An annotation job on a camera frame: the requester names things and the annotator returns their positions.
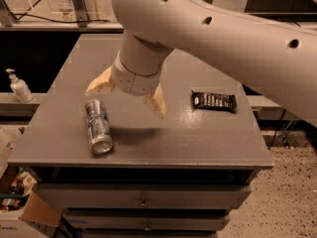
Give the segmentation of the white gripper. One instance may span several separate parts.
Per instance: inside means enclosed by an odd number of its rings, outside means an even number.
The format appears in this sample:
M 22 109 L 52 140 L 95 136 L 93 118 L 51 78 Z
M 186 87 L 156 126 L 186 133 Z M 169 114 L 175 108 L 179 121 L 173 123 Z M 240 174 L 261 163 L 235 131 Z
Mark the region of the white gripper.
M 93 79 L 86 88 L 86 96 L 97 96 L 111 93 L 115 85 L 122 91 L 134 95 L 145 96 L 145 105 L 159 119 L 163 119 L 166 106 L 159 85 L 160 72 L 155 75 L 139 75 L 128 71 L 119 60 L 106 68 L 98 77 Z

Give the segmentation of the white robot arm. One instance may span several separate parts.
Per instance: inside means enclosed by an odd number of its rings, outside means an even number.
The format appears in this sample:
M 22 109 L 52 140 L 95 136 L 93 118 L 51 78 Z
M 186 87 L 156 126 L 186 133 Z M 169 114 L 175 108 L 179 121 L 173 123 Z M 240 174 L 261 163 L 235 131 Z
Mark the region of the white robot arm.
M 124 40 L 88 95 L 122 91 L 165 111 L 159 77 L 181 50 L 317 126 L 317 33 L 217 8 L 202 0 L 112 0 Z

